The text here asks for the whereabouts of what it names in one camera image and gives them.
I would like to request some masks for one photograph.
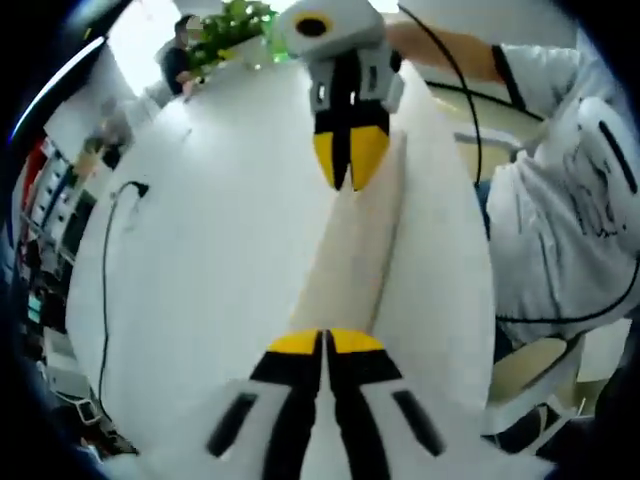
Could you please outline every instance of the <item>floor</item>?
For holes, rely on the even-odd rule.
[[[449,119],[472,124],[466,97],[459,92],[441,88],[433,88],[432,91],[438,99],[440,108]],[[508,132],[520,141],[534,137],[539,129],[537,120],[513,109],[477,97],[474,98],[474,103],[481,128]],[[467,162],[469,175],[473,179],[477,169],[477,146],[460,143],[458,146]],[[501,148],[483,147],[481,179],[490,179],[495,168],[508,163],[508,161],[509,155]],[[489,393],[490,399],[499,401],[513,396],[563,351],[564,342],[544,339],[499,362],[494,368],[493,382]],[[605,383],[606,381],[598,381],[576,385],[575,382],[568,382],[557,392],[557,396],[565,406],[579,407],[584,400],[583,413],[588,414],[593,411],[595,401]]]

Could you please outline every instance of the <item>office desk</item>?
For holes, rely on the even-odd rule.
[[[407,180],[374,333],[405,376],[484,408],[494,335],[488,246],[452,133],[410,65],[395,129]],[[336,198],[312,146],[310,80],[297,63],[244,72],[176,99],[140,132],[99,199],[71,281],[67,327],[97,390],[100,262],[111,201],[122,196],[107,278],[104,404],[144,449],[211,389],[250,373],[288,318]]]

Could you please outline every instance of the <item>potted plant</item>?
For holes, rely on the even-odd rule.
[[[190,51],[194,69],[230,60],[242,55],[249,44],[257,45],[275,15],[269,5],[260,1],[224,2],[221,13],[202,18],[201,43]]]

